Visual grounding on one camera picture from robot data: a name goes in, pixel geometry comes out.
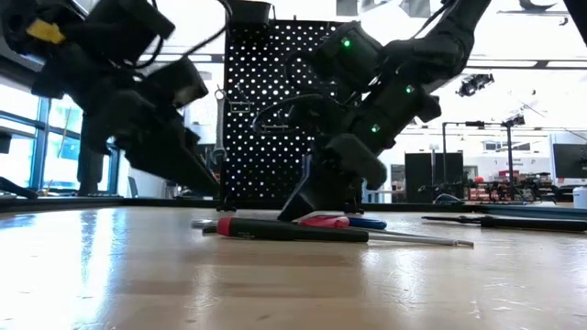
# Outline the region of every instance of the bottle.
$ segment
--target bottle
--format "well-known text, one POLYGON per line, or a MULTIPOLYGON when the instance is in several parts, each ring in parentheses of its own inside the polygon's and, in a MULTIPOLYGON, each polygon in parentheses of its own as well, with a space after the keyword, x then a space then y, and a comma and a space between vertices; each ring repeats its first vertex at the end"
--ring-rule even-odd
POLYGON ((587 187, 573 189, 572 201, 575 208, 587 209, 587 187))

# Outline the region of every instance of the robotic arm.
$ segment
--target robotic arm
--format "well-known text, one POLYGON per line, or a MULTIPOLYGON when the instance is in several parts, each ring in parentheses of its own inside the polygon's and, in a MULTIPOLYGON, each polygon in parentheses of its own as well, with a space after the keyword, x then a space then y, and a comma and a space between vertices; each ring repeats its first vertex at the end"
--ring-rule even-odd
MULTIPOLYGON (((377 157, 393 147, 395 137, 415 116, 425 122, 440 116, 438 99, 426 92, 426 86, 462 72, 471 55, 474 30, 490 2, 445 1, 444 16, 423 38, 382 47, 359 23, 351 22, 312 53, 295 55, 308 61, 322 80, 335 79, 355 93, 345 104, 316 90, 285 101, 293 105, 290 126, 311 129, 308 123, 315 124, 317 138, 305 162, 305 176, 280 220, 339 210, 353 203, 363 179, 372 190, 385 182, 387 170, 377 157), (369 95, 361 101, 358 96, 363 93, 369 95)), ((266 109, 253 128, 271 134, 261 131, 259 122, 282 106, 266 109)))
POLYGON ((197 156, 199 137, 178 109, 208 91, 187 56, 145 76, 139 56, 175 26, 147 0, 102 0, 86 15, 70 0, 2 0, 11 50, 44 63, 38 96, 68 94, 84 111, 82 143, 108 154, 110 137, 133 168, 216 195, 218 183, 197 156))

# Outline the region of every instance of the screwdriver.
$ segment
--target screwdriver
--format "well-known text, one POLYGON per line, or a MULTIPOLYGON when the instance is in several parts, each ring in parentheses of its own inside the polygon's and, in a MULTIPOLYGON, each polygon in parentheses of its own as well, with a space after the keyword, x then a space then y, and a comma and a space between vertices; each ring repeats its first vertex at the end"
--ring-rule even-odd
POLYGON ((280 241, 323 241, 364 243, 372 240, 439 244, 457 246, 461 241, 424 237, 424 236, 388 236, 361 230, 347 230, 329 227, 304 226, 281 221, 257 220, 239 217, 223 217, 218 220, 216 231, 225 237, 248 239, 280 240, 280 241))
POLYGON ((534 229, 551 231, 584 232, 587 222, 582 220, 545 220, 524 218, 496 218, 489 215, 469 218, 467 216, 423 216, 423 219, 433 221, 451 221, 461 224, 481 225, 484 228, 512 228, 534 229))

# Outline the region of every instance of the black pegboard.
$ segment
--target black pegboard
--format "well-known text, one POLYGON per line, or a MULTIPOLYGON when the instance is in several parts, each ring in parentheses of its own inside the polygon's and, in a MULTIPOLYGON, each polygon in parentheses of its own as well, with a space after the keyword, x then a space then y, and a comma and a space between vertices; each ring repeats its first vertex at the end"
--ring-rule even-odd
MULTIPOLYGON (((314 137, 305 132, 260 136, 250 128, 263 108, 298 92, 287 82, 283 65, 297 50, 311 51, 341 23, 277 20, 270 26, 234 25, 225 54, 224 145, 227 159, 221 175, 221 199, 236 207, 284 204, 302 177, 302 159, 314 137)), ((294 78, 320 84, 303 61, 294 64, 294 78)), ((321 83, 332 96, 337 87, 321 83)), ((277 117, 267 121, 279 126, 277 117)))

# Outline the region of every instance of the table surface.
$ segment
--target table surface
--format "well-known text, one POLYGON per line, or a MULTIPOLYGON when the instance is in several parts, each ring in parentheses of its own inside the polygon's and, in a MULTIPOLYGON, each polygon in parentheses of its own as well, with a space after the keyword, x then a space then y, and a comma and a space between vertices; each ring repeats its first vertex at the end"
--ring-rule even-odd
POLYGON ((369 215, 476 246, 202 236, 191 220, 220 214, 198 209, 2 214, 0 329, 587 328, 586 236, 369 215))

